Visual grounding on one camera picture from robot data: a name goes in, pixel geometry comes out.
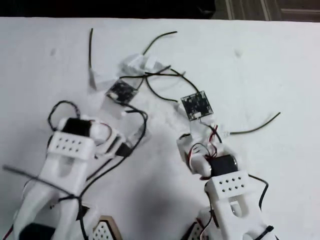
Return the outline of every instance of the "circuit board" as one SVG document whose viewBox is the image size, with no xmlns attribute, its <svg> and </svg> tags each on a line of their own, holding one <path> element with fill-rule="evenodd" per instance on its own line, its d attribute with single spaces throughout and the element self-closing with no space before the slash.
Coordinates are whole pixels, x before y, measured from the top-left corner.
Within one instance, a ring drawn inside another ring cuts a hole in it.
<svg viewBox="0 0 320 240">
<path fill-rule="evenodd" d="M 125 81 L 119 79 L 114 85 L 106 92 L 106 96 L 117 100 L 119 102 L 128 104 L 138 93 L 138 90 L 129 85 Z"/>
<path fill-rule="evenodd" d="M 195 94 L 182 97 L 181 102 L 189 121 L 193 121 L 214 113 L 207 99 L 205 91 L 200 91 Z"/>
</svg>

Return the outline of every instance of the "white table surface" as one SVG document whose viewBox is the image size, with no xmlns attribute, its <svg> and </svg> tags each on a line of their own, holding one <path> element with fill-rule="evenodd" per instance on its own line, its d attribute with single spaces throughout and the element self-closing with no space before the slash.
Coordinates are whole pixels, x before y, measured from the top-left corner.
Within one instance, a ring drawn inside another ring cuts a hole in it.
<svg viewBox="0 0 320 240">
<path fill-rule="evenodd" d="M 149 53 L 186 71 L 227 130 L 256 127 L 281 111 L 259 132 L 224 142 L 243 156 L 251 174 L 269 182 L 262 211 L 278 237 L 320 239 L 318 23 L 0 18 L 1 164 L 39 173 L 51 134 L 47 117 L 59 100 L 91 115 L 100 109 L 104 93 L 89 87 L 91 27 L 105 29 L 106 61 L 139 53 L 155 36 L 177 30 Z M 151 84 L 171 98 L 193 93 L 177 78 Z M 188 121 L 146 86 L 138 96 L 136 106 L 150 116 L 151 140 L 85 200 L 113 216 L 125 240 L 178 240 L 208 205 L 204 183 L 190 174 L 176 147 Z M 56 121 L 62 116 L 57 113 Z M 0 171 L 0 235 L 12 224 L 25 181 Z M 258 201 L 264 186 L 253 182 Z"/>
</svg>

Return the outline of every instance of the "black wire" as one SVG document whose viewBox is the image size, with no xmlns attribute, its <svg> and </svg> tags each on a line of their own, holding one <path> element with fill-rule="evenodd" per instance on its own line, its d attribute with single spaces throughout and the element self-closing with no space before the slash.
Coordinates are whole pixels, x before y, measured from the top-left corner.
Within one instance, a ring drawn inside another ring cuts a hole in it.
<svg viewBox="0 0 320 240">
<path fill-rule="evenodd" d="M 269 183 L 268 183 L 266 180 L 263 180 L 263 179 L 261 179 L 261 178 L 259 178 L 259 177 L 257 177 L 257 176 L 253 176 L 253 175 L 251 175 L 251 174 L 249 174 L 249 177 L 250 177 L 250 178 L 253 178 L 253 179 L 255 179 L 255 180 L 258 180 L 258 181 L 260 181 L 260 182 L 263 182 L 263 183 L 265 184 L 265 187 L 264 187 L 264 189 L 263 189 L 263 191 L 262 191 L 262 193 L 261 193 L 260 200 L 259 200 L 259 208 L 260 208 L 260 210 L 261 210 L 262 202 L 263 202 L 264 197 L 265 197 L 265 195 L 266 195 L 266 192 L 267 192 L 267 190 L 268 190 Z"/>
<path fill-rule="evenodd" d="M 177 103 L 178 101 L 175 100 L 175 99 L 171 99 L 171 98 L 166 98 L 166 97 L 163 97 L 163 96 L 160 96 L 158 93 L 155 92 L 155 90 L 153 90 L 153 88 L 150 86 L 150 83 L 148 81 L 148 77 L 146 76 L 145 78 L 145 82 L 146 82 L 146 85 L 148 86 L 148 88 L 151 90 L 151 92 L 156 95 L 158 98 L 162 99 L 162 100 L 166 100 L 166 101 L 171 101 L 171 102 L 175 102 Z"/>
<path fill-rule="evenodd" d="M 91 47 L 92 47 L 92 35 L 94 33 L 94 29 L 91 28 L 90 30 L 90 37 L 89 37 L 89 69 L 92 68 L 92 65 L 91 65 Z"/>
<path fill-rule="evenodd" d="M 48 119 L 47 119 L 48 124 L 49 124 L 49 126 L 50 126 L 50 128 L 51 128 L 52 131 L 56 131 L 57 128 L 53 126 L 52 121 L 51 121 L 51 117 L 52 117 L 52 115 L 54 114 L 54 112 L 56 111 L 57 107 L 58 107 L 60 104 L 69 104 L 69 105 L 71 105 L 71 106 L 74 108 L 76 117 L 77 117 L 78 119 L 80 118 L 80 115 L 81 115 L 78 106 L 77 106 L 76 104 L 74 104 L 72 101 L 67 101 L 67 100 L 59 101 L 56 105 L 53 106 L 51 112 L 49 113 Z"/>
<path fill-rule="evenodd" d="M 269 123 L 271 123 L 276 117 L 278 117 L 279 115 L 281 114 L 281 112 L 278 112 L 273 118 L 271 118 L 269 121 L 267 121 L 266 123 L 264 123 L 263 125 L 259 126 L 259 127 L 256 127 L 254 129 L 251 129 L 251 130 L 247 130 L 247 131 L 232 131 L 230 132 L 229 134 L 230 135 L 238 135 L 238 134 L 249 134 L 249 133 L 252 133 L 252 132 L 255 132 L 259 129 L 262 129 L 263 127 L 265 127 L 266 125 L 268 125 Z"/>
<path fill-rule="evenodd" d="M 171 68 L 171 71 L 173 71 L 174 73 L 176 73 L 177 75 L 179 75 L 181 78 L 183 78 L 187 83 L 189 83 L 189 84 L 193 87 L 193 89 L 194 89 L 197 93 L 199 93 L 198 88 L 197 88 L 189 79 L 187 79 L 183 74 L 180 74 L 179 72 L 177 72 L 176 70 L 174 70 L 174 69 L 172 69 L 172 68 Z"/>
<path fill-rule="evenodd" d="M 14 174 L 17 174 L 17 175 L 22 175 L 22 176 L 26 176 L 32 180 L 35 180 L 35 181 L 38 181 L 40 183 L 43 183 L 43 184 L 46 184 L 54 189 L 57 189 L 63 193 L 65 193 L 67 195 L 67 197 L 63 197 L 59 200 L 60 201 L 63 201 L 63 200 L 71 200 L 71 199 L 77 199 L 78 201 L 78 205 L 79 205 L 79 221 L 80 221 L 80 227 L 81 227 L 81 232 L 82 232 L 82 235 L 83 235 L 83 238 L 85 240 L 89 240 L 88 236 L 87 236 L 87 233 L 86 233 L 86 230 L 85 230 L 85 225 L 84 225 L 84 216 L 83 216 L 83 209 L 82 209 L 82 199 L 81 197 L 79 196 L 75 196 L 73 195 L 71 192 L 51 183 L 51 182 L 48 182 L 44 179 L 41 179 L 39 178 L 38 176 L 35 176 L 33 174 L 30 174 L 28 172 L 25 172 L 23 170 L 20 170 L 20 169 L 17 169 L 17 168 L 14 168 L 12 166 L 8 166 L 8 165 L 3 165 L 2 166 L 2 169 L 5 170 L 5 171 L 8 171 L 8 172 L 11 172 L 11 173 L 14 173 Z"/>
<path fill-rule="evenodd" d="M 85 194 L 85 192 L 90 188 L 90 186 L 92 186 L 92 184 L 94 184 L 97 180 L 99 180 L 100 178 L 102 178 L 104 175 L 106 175 L 107 173 L 109 173 L 110 171 L 112 171 L 113 169 L 115 169 L 116 167 L 118 167 L 121 163 L 124 162 L 124 160 L 126 160 L 126 158 L 128 158 L 132 152 L 136 149 L 136 147 L 139 145 L 139 143 L 141 142 L 142 138 L 145 136 L 146 134 L 146 130 L 147 130 L 147 121 L 148 121 L 148 114 L 142 110 L 139 110 L 137 108 L 135 108 L 134 106 L 124 103 L 124 102 L 119 102 L 119 101 L 115 101 L 116 103 L 122 105 L 122 106 L 126 106 L 129 107 L 131 109 L 133 109 L 134 111 L 128 111 L 128 113 L 139 113 L 142 118 L 143 118 L 143 131 L 141 136 L 139 137 L 138 141 L 135 143 L 135 145 L 132 147 L 131 151 L 129 152 L 128 155 L 124 156 L 123 159 L 121 161 L 119 161 L 116 165 L 110 167 L 108 170 L 104 171 L 103 173 L 101 173 L 100 175 L 98 175 L 97 177 L 95 177 L 81 192 L 80 197 L 82 198 L 82 196 Z"/>
<path fill-rule="evenodd" d="M 90 179 L 92 179 L 98 172 L 101 171 L 101 169 L 103 169 L 108 163 L 111 162 L 111 160 L 113 160 L 113 158 L 110 158 L 108 160 L 105 161 L 104 164 L 102 164 L 97 170 L 95 170 L 93 173 L 91 173 L 85 181 L 89 181 Z"/>
<path fill-rule="evenodd" d="M 208 128 L 210 128 L 210 129 L 211 129 L 211 131 L 213 132 L 213 134 L 217 136 L 217 138 L 218 138 L 218 140 L 219 140 L 219 143 L 221 143 L 221 144 L 222 144 L 221 137 L 219 136 L 219 134 L 218 134 L 217 130 L 215 130 L 215 128 L 214 128 L 214 127 L 212 127 L 212 126 L 210 126 L 210 125 L 208 125 L 208 124 L 205 124 L 204 122 L 202 122 L 202 121 L 201 121 L 201 119 L 200 119 L 200 118 L 199 118 L 199 122 L 200 122 L 200 124 L 205 125 L 205 126 L 207 126 Z"/>
<path fill-rule="evenodd" d="M 171 32 L 167 32 L 167 33 L 164 33 L 164 34 L 161 34 L 159 36 L 157 36 L 155 39 L 152 40 L 152 42 L 148 45 L 148 47 L 144 50 L 144 52 L 142 53 L 142 55 L 145 55 L 148 50 L 151 48 L 151 46 L 155 43 L 155 41 L 157 41 L 159 38 L 161 37 L 164 37 L 166 35 L 170 35 L 170 34 L 177 34 L 178 32 L 177 31 L 171 31 Z"/>
<path fill-rule="evenodd" d="M 179 74 L 166 74 L 166 73 L 152 73 L 152 72 L 145 72 L 145 74 L 150 77 L 150 76 L 168 76 L 168 77 L 181 77 L 182 75 Z"/>
<path fill-rule="evenodd" d="M 209 193 L 206 191 L 205 192 L 206 193 L 206 195 L 208 196 L 208 198 L 209 198 L 209 203 L 210 203 L 210 218 L 209 218 L 209 221 L 208 221 L 208 223 L 203 227 L 203 229 L 201 230 L 201 232 L 200 232 L 200 235 L 199 236 L 201 236 L 201 238 L 200 238 L 200 240 L 202 240 L 202 234 L 204 233 L 204 231 L 207 229 L 207 227 L 209 226 L 209 224 L 211 223 L 211 220 L 212 220 L 212 204 L 211 204 L 211 199 L 210 199 L 210 196 L 209 196 Z"/>
<path fill-rule="evenodd" d="M 145 77 L 146 76 L 157 76 L 158 74 L 161 74 L 162 72 L 164 72 L 165 70 L 168 70 L 169 68 L 171 68 L 171 65 L 166 66 L 165 68 L 155 72 L 155 73 L 150 73 L 150 72 L 146 72 L 144 75 L 139 75 L 139 76 L 121 76 L 119 77 L 119 79 L 142 79 L 139 86 L 136 88 L 137 90 L 141 87 L 141 85 L 144 83 Z"/>
</svg>

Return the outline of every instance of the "electronic component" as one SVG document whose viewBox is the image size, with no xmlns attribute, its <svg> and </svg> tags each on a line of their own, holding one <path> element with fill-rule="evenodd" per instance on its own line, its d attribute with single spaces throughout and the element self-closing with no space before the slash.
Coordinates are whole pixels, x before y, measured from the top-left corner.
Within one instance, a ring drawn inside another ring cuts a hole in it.
<svg viewBox="0 0 320 240">
<path fill-rule="evenodd" d="M 216 177 L 238 171 L 237 161 L 230 154 L 213 157 L 211 159 L 208 159 L 207 161 L 211 166 L 211 177 Z"/>
<path fill-rule="evenodd" d="M 138 93 L 138 90 L 129 85 L 125 81 L 119 79 L 115 84 L 106 92 L 106 96 L 113 100 L 128 104 Z"/>
<path fill-rule="evenodd" d="M 195 94 L 182 97 L 181 102 L 184 106 L 189 121 L 193 121 L 214 113 L 207 99 L 205 91 L 200 91 Z"/>
</svg>

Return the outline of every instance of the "red wire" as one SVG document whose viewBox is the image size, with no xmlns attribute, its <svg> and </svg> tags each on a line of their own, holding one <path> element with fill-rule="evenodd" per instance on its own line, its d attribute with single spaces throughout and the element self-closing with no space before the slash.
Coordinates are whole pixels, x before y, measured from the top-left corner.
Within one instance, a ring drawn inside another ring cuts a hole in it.
<svg viewBox="0 0 320 240">
<path fill-rule="evenodd" d="M 212 138 L 213 137 L 215 137 L 215 133 L 214 132 L 212 132 L 211 134 L 210 134 L 210 137 L 209 137 L 209 142 L 211 142 L 211 140 L 212 140 Z"/>
<path fill-rule="evenodd" d="M 4 237 L 2 238 L 2 240 L 6 240 L 10 234 L 12 233 L 12 231 L 14 230 L 14 225 L 12 225 L 9 229 L 9 231 L 4 235 Z"/>
</svg>

